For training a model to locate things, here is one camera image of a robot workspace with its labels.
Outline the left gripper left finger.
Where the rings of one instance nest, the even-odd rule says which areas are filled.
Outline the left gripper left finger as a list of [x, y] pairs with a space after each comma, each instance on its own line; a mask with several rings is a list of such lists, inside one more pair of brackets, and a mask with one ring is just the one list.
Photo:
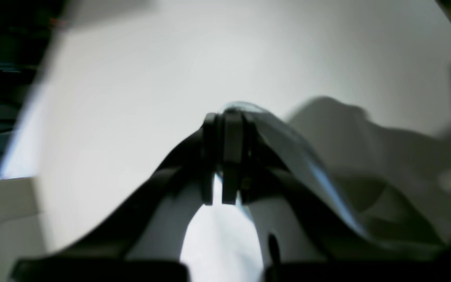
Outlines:
[[217, 114], [179, 143], [105, 220], [66, 248], [19, 260], [12, 282], [188, 282], [179, 262], [188, 225], [213, 203]]

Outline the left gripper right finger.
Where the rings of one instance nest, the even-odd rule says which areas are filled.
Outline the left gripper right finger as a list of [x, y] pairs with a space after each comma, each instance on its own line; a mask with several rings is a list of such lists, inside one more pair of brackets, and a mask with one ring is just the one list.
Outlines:
[[252, 214], [266, 282], [451, 282], [451, 243], [399, 189], [338, 178], [265, 111], [222, 113], [223, 202]]

